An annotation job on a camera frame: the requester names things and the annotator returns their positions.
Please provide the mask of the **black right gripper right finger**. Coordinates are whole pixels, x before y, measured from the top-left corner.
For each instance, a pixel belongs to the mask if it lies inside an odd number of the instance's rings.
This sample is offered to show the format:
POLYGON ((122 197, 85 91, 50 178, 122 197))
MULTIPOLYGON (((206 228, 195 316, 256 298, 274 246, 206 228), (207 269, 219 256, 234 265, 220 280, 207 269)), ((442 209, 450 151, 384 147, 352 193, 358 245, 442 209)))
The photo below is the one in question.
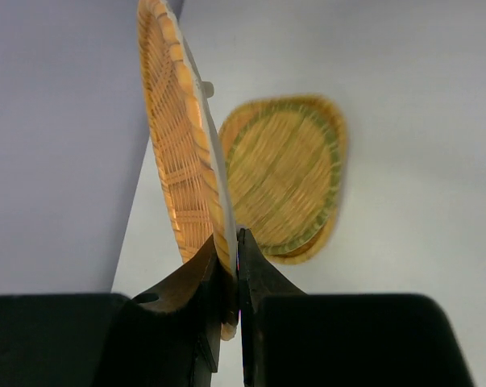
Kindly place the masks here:
POLYGON ((238 235, 247 386, 470 386, 451 324, 415 293, 307 294, 238 235))

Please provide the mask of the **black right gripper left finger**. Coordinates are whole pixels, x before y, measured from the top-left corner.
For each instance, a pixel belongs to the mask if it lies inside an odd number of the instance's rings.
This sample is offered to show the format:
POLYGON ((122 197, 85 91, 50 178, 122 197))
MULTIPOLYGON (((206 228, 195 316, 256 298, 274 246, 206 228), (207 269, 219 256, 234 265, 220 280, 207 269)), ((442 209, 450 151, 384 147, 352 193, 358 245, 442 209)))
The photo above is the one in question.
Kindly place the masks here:
POLYGON ((208 239, 134 298, 0 296, 0 386, 207 386, 218 368, 219 266, 208 239))

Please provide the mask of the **small orange woven plate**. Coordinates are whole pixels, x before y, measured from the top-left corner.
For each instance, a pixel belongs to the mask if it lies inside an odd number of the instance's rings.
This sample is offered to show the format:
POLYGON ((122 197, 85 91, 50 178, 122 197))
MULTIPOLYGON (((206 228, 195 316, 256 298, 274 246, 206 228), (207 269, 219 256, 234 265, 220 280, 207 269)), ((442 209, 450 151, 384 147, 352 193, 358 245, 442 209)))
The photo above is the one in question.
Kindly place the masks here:
POLYGON ((189 261, 211 238, 225 273, 221 338, 239 323, 238 241, 225 158, 208 99, 177 17, 166 1, 137 8, 140 73, 152 148, 179 253, 189 261))

